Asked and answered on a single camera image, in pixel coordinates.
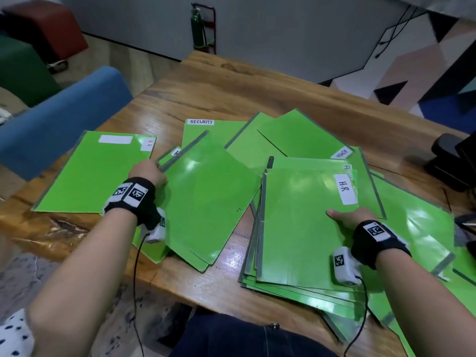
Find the blue chair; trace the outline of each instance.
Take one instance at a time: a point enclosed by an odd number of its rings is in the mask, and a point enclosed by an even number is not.
[[[131,100],[121,73],[103,66],[0,126],[0,164],[32,180]]]

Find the fire extinguisher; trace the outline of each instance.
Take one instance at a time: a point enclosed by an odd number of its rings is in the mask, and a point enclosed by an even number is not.
[[[193,47],[195,50],[208,52],[207,36],[205,35],[205,23],[200,15],[200,9],[192,4],[192,24]]]

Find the wrist strap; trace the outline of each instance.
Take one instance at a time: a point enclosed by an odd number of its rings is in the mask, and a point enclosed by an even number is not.
[[[375,269],[378,253],[386,249],[400,249],[412,256],[406,242],[384,224],[375,220],[366,220],[357,226],[354,231],[351,254],[360,263]]]
[[[155,186],[145,178],[133,177],[119,185],[106,201],[103,215],[114,208],[130,211],[137,217],[137,225],[145,224],[152,230],[160,222],[155,203]]]

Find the polka dot sleeve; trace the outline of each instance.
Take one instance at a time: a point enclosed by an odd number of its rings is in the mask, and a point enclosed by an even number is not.
[[[0,357],[30,357],[34,344],[24,309],[15,312],[0,326]]]

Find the gray wall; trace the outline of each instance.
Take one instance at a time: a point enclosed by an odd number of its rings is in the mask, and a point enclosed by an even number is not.
[[[312,82],[361,68],[396,0],[61,0],[81,29],[175,59],[193,49],[190,3],[217,9],[217,52]]]

